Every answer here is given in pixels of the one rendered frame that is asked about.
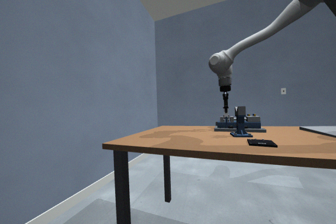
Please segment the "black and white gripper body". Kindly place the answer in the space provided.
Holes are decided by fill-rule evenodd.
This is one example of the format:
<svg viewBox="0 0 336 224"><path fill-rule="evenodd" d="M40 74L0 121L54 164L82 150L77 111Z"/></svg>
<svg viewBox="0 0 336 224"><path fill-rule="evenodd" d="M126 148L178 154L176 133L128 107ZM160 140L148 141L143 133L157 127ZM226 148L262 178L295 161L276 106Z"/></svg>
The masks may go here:
<svg viewBox="0 0 336 224"><path fill-rule="evenodd" d="M220 86L220 91L221 92L223 92L224 91L224 93L226 92L228 92L228 91L230 91L231 90L231 86L230 85L224 85L224 86Z"/></svg>

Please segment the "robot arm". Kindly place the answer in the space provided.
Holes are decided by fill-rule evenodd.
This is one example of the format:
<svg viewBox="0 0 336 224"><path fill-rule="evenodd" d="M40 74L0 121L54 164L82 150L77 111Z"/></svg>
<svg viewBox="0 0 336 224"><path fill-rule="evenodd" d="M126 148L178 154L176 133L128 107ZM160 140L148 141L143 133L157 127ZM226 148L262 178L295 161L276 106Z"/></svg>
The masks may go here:
<svg viewBox="0 0 336 224"><path fill-rule="evenodd" d="M336 0L293 0L268 27L238 42L228 50L213 54L209 59L209 67L218 74L219 86L231 85L232 64L237 54L271 37L311 11L319 3L324 2L336 16Z"/></svg>

